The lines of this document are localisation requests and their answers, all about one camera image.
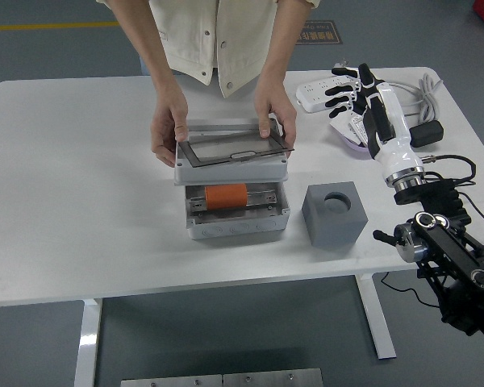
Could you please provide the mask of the person's left hand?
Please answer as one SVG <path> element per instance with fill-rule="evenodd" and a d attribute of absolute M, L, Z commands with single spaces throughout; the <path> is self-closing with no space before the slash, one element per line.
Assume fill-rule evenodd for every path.
<path fill-rule="evenodd" d="M 268 138 L 271 132 L 270 115 L 274 114 L 282 126 L 284 140 L 290 146 L 296 140 L 297 111 L 290 102 L 284 85 L 278 82 L 267 82 L 261 78 L 256 87 L 254 107 L 258 117 L 261 138 Z"/>

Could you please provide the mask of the robot right hand white shell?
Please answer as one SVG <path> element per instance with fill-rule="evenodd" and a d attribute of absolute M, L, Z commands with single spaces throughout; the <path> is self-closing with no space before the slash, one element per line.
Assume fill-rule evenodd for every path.
<path fill-rule="evenodd" d="M 344 82 L 325 91 L 330 125 L 348 144 L 367 148 L 388 186 L 424 183 L 424 167 L 411 148 L 411 133 L 396 93 L 367 64 L 335 67 Z"/>

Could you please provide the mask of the person's right hand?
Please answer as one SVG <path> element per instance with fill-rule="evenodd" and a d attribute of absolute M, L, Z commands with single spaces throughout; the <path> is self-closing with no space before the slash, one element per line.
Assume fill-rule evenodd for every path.
<path fill-rule="evenodd" d="M 179 85 L 157 91 L 156 109 L 150 126 L 151 150 L 156 158 L 173 168 L 176 146 L 187 140 L 188 104 Z"/>

